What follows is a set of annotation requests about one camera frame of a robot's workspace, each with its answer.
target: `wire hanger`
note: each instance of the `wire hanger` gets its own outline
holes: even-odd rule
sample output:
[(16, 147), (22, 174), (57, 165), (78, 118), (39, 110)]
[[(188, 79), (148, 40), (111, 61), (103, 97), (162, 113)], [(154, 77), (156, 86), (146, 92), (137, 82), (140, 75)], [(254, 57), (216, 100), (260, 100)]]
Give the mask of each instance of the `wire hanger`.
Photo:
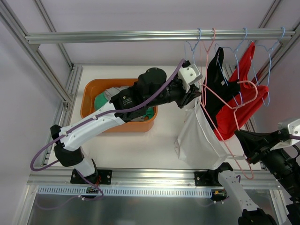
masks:
[[(269, 86), (269, 83), (270, 83), (270, 73), (271, 73), (271, 63), (272, 63), (271, 53), (273, 52), (274, 47), (282, 40), (283, 36), (285, 35), (285, 28), (281, 27), (281, 29), (283, 30), (282, 36), (273, 44), (273, 46), (271, 48), (267, 49), (267, 47), (265, 45), (255, 44), (256, 46), (264, 47), (264, 49), (266, 50), (266, 52), (269, 53), (269, 71), (268, 71), (267, 87)], [(253, 73), (254, 73), (254, 77), (255, 77), (256, 83), (257, 83), (257, 85), (259, 85), (259, 82), (258, 82), (258, 79), (257, 79), (257, 76), (256, 76), (256, 72), (255, 72), (255, 69), (254, 69), (254, 66), (253, 66), (253, 63), (252, 63), (251, 56), (250, 56), (250, 60), (251, 60), (251, 67), (253, 69)], [(269, 104), (270, 104), (270, 93), (269, 92), (267, 92), (267, 93), (268, 93), (268, 104), (267, 105), (266, 105), (264, 99), (262, 98), (262, 102), (263, 102), (264, 106), (266, 106), (266, 107), (268, 107)]]
[[(253, 99), (251, 99), (251, 100), (249, 100), (249, 101), (247, 101), (247, 102), (245, 102), (245, 103), (243, 103), (242, 105), (239, 105), (239, 106), (237, 106), (237, 107), (231, 107), (230, 105), (228, 105), (228, 104), (227, 104), (227, 103), (226, 103), (219, 95), (217, 95), (213, 90), (211, 90), (211, 89), (210, 89), (208, 86), (206, 86), (205, 84), (200, 84), (200, 85), (206, 86), (206, 88), (207, 88), (211, 93), (213, 93), (217, 98), (219, 98), (219, 99), (220, 99), (227, 107), (229, 107), (230, 109), (234, 109), (233, 114), (234, 114), (235, 123), (236, 123), (236, 125), (237, 125), (237, 129), (240, 130), (239, 125), (238, 125), (238, 121), (237, 121), (237, 118), (236, 118), (236, 114), (235, 114), (235, 113), (236, 113), (236, 111), (237, 111), (239, 108), (243, 107), (244, 105), (246, 105), (246, 104), (248, 104), (248, 103), (250, 103), (250, 102), (253, 102), (253, 101), (257, 98), (258, 90), (257, 90), (256, 85), (255, 85), (253, 82), (251, 82), (251, 81), (239, 81), (238, 83), (249, 83), (249, 84), (251, 84), (251, 85), (254, 87), (254, 89), (255, 89), (255, 96), (254, 96)], [(229, 146), (228, 146), (227, 143), (225, 142), (225, 140), (224, 140), (224, 138), (222, 137), (221, 133), (218, 131), (216, 125), (215, 125), (214, 122), (212, 121), (210, 115), (208, 114), (208, 112), (207, 112), (207, 110), (205, 109), (205, 107), (204, 107), (204, 105), (203, 105), (202, 102), (200, 102), (200, 105), (202, 106), (202, 108), (203, 108), (203, 110), (205, 111), (206, 115), (207, 115), (208, 118), (210, 119), (212, 125), (214, 126), (215, 130), (217, 131), (217, 133), (218, 133), (219, 136), (221, 137), (221, 139), (222, 139), (224, 145), (225, 145), (226, 148), (228, 149), (229, 153), (231, 154), (232, 158), (234, 159), (234, 161), (235, 161), (236, 164), (238, 165), (238, 167), (239, 167), (239, 169), (241, 170), (241, 172), (243, 173), (243, 175), (244, 175), (247, 179), (249, 179), (249, 180), (254, 179), (253, 170), (252, 170), (252, 167), (251, 167), (251, 165), (249, 164), (249, 162), (246, 161), (246, 162), (248, 163), (248, 166), (249, 166), (250, 171), (251, 171), (251, 175), (252, 175), (251, 178), (248, 177), (248, 176), (245, 174), (244, 170), (241, 168), (239, 162), (238, 162), (237, 159), (236, 159), (237, 156), (234, 155), (233, 152), (230, 150)]]
[[(209, 46), (208, 49), (206, 48), (205, 43), (202, 41), (204, 49), (206, 51), (206, 78), (205, 78), (205, 85), (207, 85), (208, 56), (209, 56), (209, 53), (210, 53), (210, 48), (212, 47), (212, 44), (214, 43), (215, 38), (216, 38), (216, 30), (214, 28), (212, 30), (214, 31), (214, 37), (213, 37), (213, 40), (212, 40), (212, 42), (211, 42), (211, 44), (210, 44), (210, 46)], [(206, 106), (206, 88), (204, 87), (204, 89), (203, 89), (203, 86), (202, 86), (202, 93), (205, 93), (205, 97), (202, 98), (202, 103), (203, 103), (204, 106)]]
[[(234, 53), (234, 57), (235, 57), (235, 60), (236, 60), (236, 62), (237, 62), (238, 79), (240, 79), (240, 66), (239, 66), (239, 60), (238, 60), (238, 57), (236, 56), (236, 54), (237, 54), (237, 52), (239, 51), (239, 49), (240, 49), (242, 43), (246, 40), (247, 35), (248, 35), (248, 29), (247, 29), (246, 27), (244, 27), (243, 29), (244, 29), (244, 31), (245, 31), (245, 37), (244, 37), (244, 39), (238, 44), (238, 46), (236, 47), (236, 49), (233, 50), (231, 47), (221, 47), (218, 43), (215, 44), (215, 52), (216, 52), (216, 46), (218, 46), (218, 47), (225, 48), (225, 49), (228, 48), (228, 49), (230, 49), (230, 51), (231, 51), (232, 53)], [(226, 85), (228, 86), (228, 82), (227, 82), (226, 77), (225, 77), (225, 75), (224, 75), (224, 73), (223, 73), (223, 69), (221, 68), (221, 65), (220, 65), (219, 60), (217, 60), (217, 62), (218, 62), (219, 66), (220, 66), (220, 69), (221, 69), (221, 71), (222, 71), (222, 75), (223, 75), (224, 81), (225, 81)], [(242, 105), (242, 104), (243, 104), (242, 93), (239, 91), (239, 94), (240, 94), (240, 102), (241, 102), (241, 105)], [(239, 105), (238, 102), (237, 102), (237, 100), (236, 100), (236, 98), (235, 98), (235, 96), (233, 96), (233, 99), (234, 99), (236, 105)]]
[(195, 56), (194, 56), (194, 54), (195, 54), (195, 49), (196, 49), (197, 45), (199, 44), (199, 42), (200, 42), (200, 40), (201, 40), (201, 29), (200, 29), (200, 28), (198, 28), (198, 32), (199, 32), (199, 38), (198, 38), (197, 43), (194, 45), (194, 47), (192, 47), (192, 45), (191, 45), (188, 41), (185, 41), (185, 42), (183, 43), (183, 48), (184, 48), (184, 59), (187, 60), (187, 52), (186, 52), (186, 45), (185, 45), (185, 43), (188, 43), (188, 45), (189, 45), (190, 48), (191, 48), (192, 57), (193, 57), (193, 63), (194, 63), (194, 64), (195, 64)]

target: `gray cloth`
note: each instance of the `gray cloth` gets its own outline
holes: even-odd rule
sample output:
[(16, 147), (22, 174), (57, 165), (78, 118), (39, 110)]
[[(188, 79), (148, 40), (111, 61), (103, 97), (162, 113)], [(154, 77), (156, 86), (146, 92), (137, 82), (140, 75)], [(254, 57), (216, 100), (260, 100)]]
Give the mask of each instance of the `gray cloth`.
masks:
[(129, 86), (122, 86), (120, 88), (109, 88), (104, 91), (104, 97), (107, 101), (110, 101), (112, 96), (118, 94), (120, 91), (129, 88)]

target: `blue hanger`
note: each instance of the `blue hanger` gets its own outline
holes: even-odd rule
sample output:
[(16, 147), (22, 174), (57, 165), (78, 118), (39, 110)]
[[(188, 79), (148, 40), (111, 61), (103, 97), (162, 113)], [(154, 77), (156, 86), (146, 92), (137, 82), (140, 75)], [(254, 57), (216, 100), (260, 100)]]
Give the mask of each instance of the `blue hanger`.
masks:
[[(267, 48), (265, 45), (259, 45), (259, 44), (256, 44), (256, 46), (260, 46), (260, 47), (264, 47), (264, 49), (266, 50), (266, 52), (269, 53), (269, 71), (268, 71), (268, 81), (267, 81), (267, 87), (269, 86), (269, 83), (270, 83), (270, 73), (271, 73), (271, 63), (272, 63), (272, 60), (271, 60), (271, 53), (273, 52), (274, 50), (274, 47), (279, 43), (279, 41), (282, 40), (283, 36), (285, 35), (285, 28), (284, 27), (281, 27), (281, 29), (283, 30), (282, 32), (282, 36), (273, 44), (273, 46), (271, 48)], [(254, 76), (255, 76), (255, 80), (256, 80), (256, 83), (257, 85), (259, 85), (259, 82), (257, 80), (257, 77), (256, 77), (256, 72), (254, 70), (254, 66), (252, 65), (252, 59), (250, 58), (251, 60), (251, 66), (252, 66), (252, 69), (253, 69), (253, 72), (254, 72)], [(268, 93), (268, 104), (266, 105), (264, 99), (262, 98), (262, 102), (265, 106), (269, 106), (270, 104), (270, 93)]]
[(191, 48), (191, 52), (193, 53), (193, 63), (195, 64), (195, 57), (194, 57), (194, 54), (195, 54), (195, 50), (196, 50), (196, 47), (197, 45), (199, 44), (200, 40), (201, 40), (201, 29), (198, 28), (198, 32), (199, 32), (199, 38), (198, 38), (198, 41), (197, 43), (194, 45), (194, 47), (192, 47), (192, 45), (188, 42), (188, 41), (185, 41), (183, 43), (183, 48), (184, 48), (184, 59), (187, 60), (187, 52), (186, 52), (186, 45), (185, 43), (188, 43), (190, 48)]
[[(236, 59), (236, 61), (237, 61), (238, 79), (240, 78), (240, 68), (239, 68), (239, 61), (238, 61), (238, 58), (237, 58), (237, 56), (236, 56), (236, 53), (239, 51), (239, 48), (240, 48), (241, 44), (245, 41), (245, 39), (247, 38), (247, 35), (248, 35), (248, 30), (247, 30), (247, 28), (244, 27), (243, 29), (244, 29), (245, 32), (246, 32), (245, 37), (244, 37), (244, 39), (238, 44), (238, 46), (237, 46), (236, 49), (233, 50), (231, 47), (222, 47), (222, 48), (228, 48), (228, 49), (231, 50), (232, 53), (235, 53), (234, 56), (235, 56), (235, 59)], [(215, 44), (215, 52), (216, 52), (216, 46), (220, 47), (220, 45), (217, 44), (217, 43)], [(226, 83), (227, 86), (228, 86), (228, 82), (227, 82), (226, 77), (225, 77), (225, 75), (224, 75), (224, 73), (223, 73), (223, 69), (221, 68), (219, 59), (217, 59), (217, 62), (218, 62), (218, 64), (219, 64), (219, 66), (220, 66), (220, 69), (221, 69), (221, 72), (222, 72), (224, 81), (225, 81), (225, 83)], [(241, 101), (241, 105), (242, 105), (242, 104), (243, 104), (242, 93), (239, 91), (239, 94), (240, 94), (240, 101)], [(237, 100), (235, 99), (235, 96), (233, 96), (233, 99), (234, 99), (236, 105), (239, 106)]]

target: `orange basket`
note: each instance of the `orange basket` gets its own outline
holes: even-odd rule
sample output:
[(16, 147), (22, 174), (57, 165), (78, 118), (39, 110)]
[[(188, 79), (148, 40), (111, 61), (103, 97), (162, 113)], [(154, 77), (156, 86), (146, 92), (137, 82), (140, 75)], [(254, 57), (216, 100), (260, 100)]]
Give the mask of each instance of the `orange basket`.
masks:
[[(132, 86), (137, 78), (134, 79), (96, 79), (89, 82), (85, 89), (81, 103), (80, 115), (84, 118), (92, 114), (94, 109), (94, 101), (97, 95), (101, 94), (106, 89), (112, 87)], [(154, 124), (154, 119), (158, 114), (158, 107), (153, 107), (154, 116), (150, 120), (141, 122), (128, 122), (117, 127), (110, 128), (105, 132), (147, 132)]]

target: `gray floor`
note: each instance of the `gray floor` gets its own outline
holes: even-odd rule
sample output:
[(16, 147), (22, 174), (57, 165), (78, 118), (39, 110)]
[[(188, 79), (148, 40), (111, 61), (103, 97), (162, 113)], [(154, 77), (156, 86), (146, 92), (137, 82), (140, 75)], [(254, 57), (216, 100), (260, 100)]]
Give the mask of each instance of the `gray floor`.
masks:
[[(249, 196), (274, 217), (268, 190), (248, 190)], [(44, 207), (54, 207), (70, 196), (39, 195)], [(210, 204), (210, 199), (172, 197), (107, 196), (99, 201), (73, 199), (57, 210), (36, 206), (29, 225), (237, 225), (240, 216), (231, 199), (224, 204)]]

